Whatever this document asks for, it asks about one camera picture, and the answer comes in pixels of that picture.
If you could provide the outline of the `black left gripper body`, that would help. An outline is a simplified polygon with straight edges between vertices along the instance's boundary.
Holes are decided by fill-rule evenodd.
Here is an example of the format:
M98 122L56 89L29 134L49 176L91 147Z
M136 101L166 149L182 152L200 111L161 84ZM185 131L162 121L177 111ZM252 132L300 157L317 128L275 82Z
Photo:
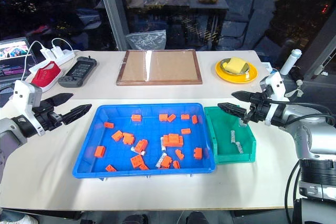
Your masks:
M39 106L32 108L34 117L45 131L52 131L62 125L62 116L55 113L54 108L63 103L58 99L45 99Z

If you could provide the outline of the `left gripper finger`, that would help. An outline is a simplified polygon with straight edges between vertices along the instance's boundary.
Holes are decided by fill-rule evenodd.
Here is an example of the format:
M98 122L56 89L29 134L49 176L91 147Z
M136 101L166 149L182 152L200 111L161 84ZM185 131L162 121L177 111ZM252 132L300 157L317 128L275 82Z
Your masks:
M84 116L92 107L92 104L84 104L71 109L70 112L62 115L62 122L64 125L68 125L73 121Z
M59 93L49 98L49 104L52 107L57 107L66 103L70 98L72 98L73 93Z

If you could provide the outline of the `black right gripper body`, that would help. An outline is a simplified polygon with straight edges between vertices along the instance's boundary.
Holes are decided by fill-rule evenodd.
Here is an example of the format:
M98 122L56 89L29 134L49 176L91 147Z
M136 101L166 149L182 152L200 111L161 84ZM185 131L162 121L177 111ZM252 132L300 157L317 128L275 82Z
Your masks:
M250 102L250 111L246 112L243 117L243 122L249 121L258 123L264 121L270 109L267 95L265 93L248 93L246 95L246 102Z

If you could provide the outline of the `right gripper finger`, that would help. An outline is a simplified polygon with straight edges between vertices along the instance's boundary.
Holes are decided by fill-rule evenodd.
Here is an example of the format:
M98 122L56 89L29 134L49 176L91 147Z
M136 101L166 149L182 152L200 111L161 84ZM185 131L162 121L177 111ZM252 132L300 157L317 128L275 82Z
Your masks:
M248 91L236 91L231 94L234 98L238 99L239 101L243 102L251 102L254 97L255 93L248 92Z
M227 114L238 118L244 118L247 115L247 110L232 103L218 103L217 106Z

